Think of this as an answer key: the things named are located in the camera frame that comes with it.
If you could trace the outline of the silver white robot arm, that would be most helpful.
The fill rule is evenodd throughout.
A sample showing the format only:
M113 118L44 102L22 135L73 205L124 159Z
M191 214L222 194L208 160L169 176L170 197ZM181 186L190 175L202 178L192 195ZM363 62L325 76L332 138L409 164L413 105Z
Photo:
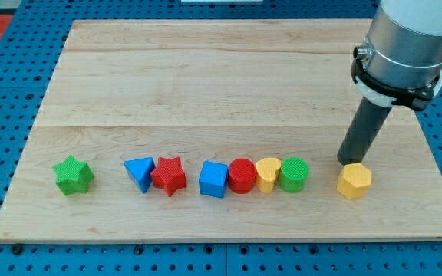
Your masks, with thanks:
M379 107L424 110L442 87L442 0L381 0L352 79Z

